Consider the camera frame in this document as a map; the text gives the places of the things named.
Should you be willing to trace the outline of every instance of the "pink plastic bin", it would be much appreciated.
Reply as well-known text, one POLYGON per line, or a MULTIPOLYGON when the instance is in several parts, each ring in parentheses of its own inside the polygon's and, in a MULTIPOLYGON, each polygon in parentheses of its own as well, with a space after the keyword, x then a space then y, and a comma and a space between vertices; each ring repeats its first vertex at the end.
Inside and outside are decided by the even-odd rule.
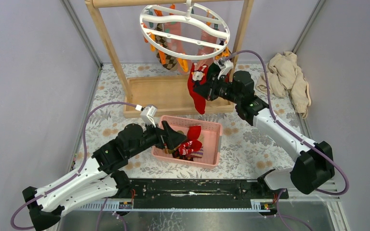
POLYGON ((222 124, 208 121, 187 119, 181 117, 174 117, 169 115, 161 116, 159 120, 160 128, 161 121, 166 120, 170 127, 175 131, 181 130, 185 134, 188 133, 190 126, 201 125, 203 138, 203 157, 194 158, 194 161, 180 160, 172 157, 172 154, 165 154, 164 150, 152 147, 152 155, 161 161, 177 163, 181 165, 190 165, 195 167, 203 167, 212 169, 219 164, 219 155, 221 150, 222 140, 222 124))

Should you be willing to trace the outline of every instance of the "floral pattern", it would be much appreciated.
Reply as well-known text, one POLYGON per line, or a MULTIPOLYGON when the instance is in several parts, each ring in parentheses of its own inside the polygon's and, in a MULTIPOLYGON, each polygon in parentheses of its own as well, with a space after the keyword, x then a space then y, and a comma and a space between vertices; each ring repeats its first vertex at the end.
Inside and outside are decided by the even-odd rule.
MULTIPOLYGON (((127 77, 149 77, 157 75, 175 75, 159 64, 124 64, 127 77)), ((257 82, 261 72, 259 64, 238 64, 237 69, 249 71, 257 82)), ((267 101, 266 95, 257 95, 267 101)), ((288 97, 278 98, 271 95, 275 112, 297 131, 300 131, 299 120, 288 97)), ((108 102, 124 101, 124 90, 111 64, 105 64, 100 76, 92 109, 108 102)), ((292 167, 293 161, 270 137, 257 128, 249 126, 241 120, 237 113, 182 115, 181 117, 218 122, 223 125, 222 147, 219 165, 214 169, 205 169, 162 162, 155 159, 148 149, 129 160, 122 168, 130 178, 202 178, 202 179, 254 179, 272 168, 292 167)), ((86 127, 88 155, 103 144, 114 139, 118 131, 127 124, 144 124, 140 118, 126 119, 122 114, 122 106, 110 105, 96 111, 86 127)), ((76 154, 76 164, 83 160, 83 146, 76 154)))

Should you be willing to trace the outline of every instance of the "white wall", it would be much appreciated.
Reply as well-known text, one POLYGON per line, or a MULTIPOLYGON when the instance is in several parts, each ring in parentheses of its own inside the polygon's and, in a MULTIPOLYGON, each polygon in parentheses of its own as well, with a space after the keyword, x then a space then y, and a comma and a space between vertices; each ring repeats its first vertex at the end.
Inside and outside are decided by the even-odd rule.
POLYGON ((96 72, 59 0, 0 0, 0 231, 24 188, 66 173, 96 72))
POLYGON ((311 131, 350 180, 342 200, 351 230, 370 230, 370 1, 327 1, 298 57, 311 131))
MULTIPOLYGON (((100 59, 109 63, 110 58, 84 1, 70 1, 100 59)), ((277 52, 291 51, 316 3, 317 0, 255 0, 242 48, 258 52, 264 60, 270 60, 277 52)), ((231 31, 229 46, 232 48, 243 1, 201 4, 214 10, 226 21, 231 31)), ((100 10, 121 62, 158 62, 149 50, 149 44, 144 43, 140 32, 139 15, 143 8, 144 6, 133 6, 100 10)), ((200 38, 200 30, 192 30, 193 28, 195 27, 184 28, 182 34, 195 34, 196 38, 200 38)), ((241 55, 239 60, 252 61, 256 60, 256 57, 241 55)))

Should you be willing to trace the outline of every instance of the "wooden rack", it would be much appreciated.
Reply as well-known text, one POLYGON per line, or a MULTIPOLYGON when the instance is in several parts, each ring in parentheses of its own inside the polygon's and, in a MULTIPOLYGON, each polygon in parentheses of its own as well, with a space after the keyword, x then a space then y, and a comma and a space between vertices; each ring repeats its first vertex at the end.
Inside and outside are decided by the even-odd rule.
MULTIPOLYGON (((193 3, 211 1, 225 0, 192 0, 193 3)), ((172 3, 178 4, 186 3, 186 0, 85 0, 85 2, 100 38, 104 43, 108 55, 110 56, 111 63, 113 64, 117 76, 121 81, 126 95, 126 102, 140 105, 153 104, 158 108, 156 116, 198 114, 198 112, 195 110, 194 102, 189 96, 187 88, 188 75, 126 78, 117 56, 117 52, 114 49, 110 35, 99 10, 100 8, 105 7, 172 3)), ((233 46, 233 52, 237 52, 241 49, 253 2, 254 0, 244 0, 239 26, 236 32, 235 44, 233 46)), ((232 60, 234 68, 230 73, 231 78, 235 71, 237 60, 237 56, 232 60)), ((217 99, 215 101, 206 102, 205 113, 228 113, 233 112, 233 109, 234 106, 231 102, 223 99, 217 99)), ((124 106, 123 113, 126 118, 140 116, 140 112, 129 106, 124 106)))

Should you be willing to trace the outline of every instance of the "wooden base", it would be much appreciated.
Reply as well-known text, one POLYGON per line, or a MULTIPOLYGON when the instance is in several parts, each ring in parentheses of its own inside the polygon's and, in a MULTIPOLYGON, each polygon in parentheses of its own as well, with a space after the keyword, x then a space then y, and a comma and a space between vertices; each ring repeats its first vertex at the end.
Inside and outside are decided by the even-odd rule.
MULTIPOLYGON (((198 114, 187 87, 188 76, 158 76, 129 78, 132 89, 132 103, 146 106, 155 105, 158 110, 155 116, 198 114)), ((206 101, 206 114, 233 112, 233 103, 216 99, 206 101)), ((140 112, 130 106, 124 106, 124 117, 140 117, 140 112)))

